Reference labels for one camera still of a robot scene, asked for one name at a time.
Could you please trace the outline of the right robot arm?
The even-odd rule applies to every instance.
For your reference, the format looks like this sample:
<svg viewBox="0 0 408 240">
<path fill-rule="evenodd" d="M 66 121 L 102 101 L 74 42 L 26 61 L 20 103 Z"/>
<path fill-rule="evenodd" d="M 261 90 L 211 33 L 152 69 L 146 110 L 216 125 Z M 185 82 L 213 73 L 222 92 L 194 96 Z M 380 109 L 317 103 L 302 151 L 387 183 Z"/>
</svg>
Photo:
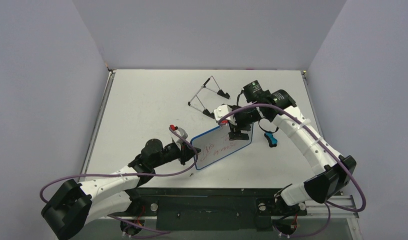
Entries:
<svg viewBox="0 0 408 240">
<path fill-rule="evenodd" d="M 257 80 L 245 85 L 242 93 L 248 106 L 224 105 L 216 110 L 217 114 L 229 114 L 225 118 L 230 127 L 229 138 L 248 139 L 243 131 L 266 119 L 295 144 L 314 173 L 310 179 L 291 184 L 275 195 L 274 207 L 279 213 L 285 214 L 308 200 L 323 204 L 351 182 L 356 160 L 333 149 L 314 130 L 290 94 L 282 89 L 263 90 Z"/>
</svg>

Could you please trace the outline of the blue framed whiteboard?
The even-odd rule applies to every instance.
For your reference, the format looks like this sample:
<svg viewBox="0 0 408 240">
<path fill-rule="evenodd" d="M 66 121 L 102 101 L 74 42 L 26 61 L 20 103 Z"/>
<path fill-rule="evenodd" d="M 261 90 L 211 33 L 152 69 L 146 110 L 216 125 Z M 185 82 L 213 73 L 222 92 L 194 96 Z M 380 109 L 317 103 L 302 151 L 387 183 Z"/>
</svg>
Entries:
<svg viewBox="0 0 408 240">
<path fill-rule="evenodd" d="M 254 127 L 242 133 L 248 135 L 248 140 L 230 140 L 230 128 L 228 126 L 217 126 L 204 133 L 193 137 L 190 141 L 193 147 L 199 148 L 196 170 L 202 170 L 221 159 L 247 147 L 252 143 Z"/>
</svg>

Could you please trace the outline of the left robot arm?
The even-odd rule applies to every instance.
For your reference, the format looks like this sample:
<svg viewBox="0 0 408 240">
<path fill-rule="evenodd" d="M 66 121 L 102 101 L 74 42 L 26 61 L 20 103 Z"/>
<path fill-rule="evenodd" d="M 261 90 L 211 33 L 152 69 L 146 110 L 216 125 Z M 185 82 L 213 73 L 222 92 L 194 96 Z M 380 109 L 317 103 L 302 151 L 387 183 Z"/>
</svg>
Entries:
<svg viewBox="0 0 408 240">
<path fill-rule="evenodd" d="M 158 139 L 146 142 L 132 162 L 102 178 L 65 181 L 41 211 L 41 215 L 60 240 L 74 237 L 88 223 L 103 216 L 126 212 L 135 215 L 141 201 L 132 189 L 147 183 L 161 165 L 178 160 L 182 165 L 201 152 L 182 140 L 163 146 Z"/>
</svg>

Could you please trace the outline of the blue whiteboard eraser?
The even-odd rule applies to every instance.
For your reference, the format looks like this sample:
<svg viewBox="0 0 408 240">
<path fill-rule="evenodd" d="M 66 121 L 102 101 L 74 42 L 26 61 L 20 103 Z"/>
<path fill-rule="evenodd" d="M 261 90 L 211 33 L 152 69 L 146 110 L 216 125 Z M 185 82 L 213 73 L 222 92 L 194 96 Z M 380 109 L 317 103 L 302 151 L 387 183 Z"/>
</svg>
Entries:
<svg viewBox="0 0 408 240">
<path fill-rule="evenodd" d="M 264 137 L 266 138 L 270 148 L 277 147 L 278 140 L 273 136 L 272 133 L 265 132 Z"/>
</svg>

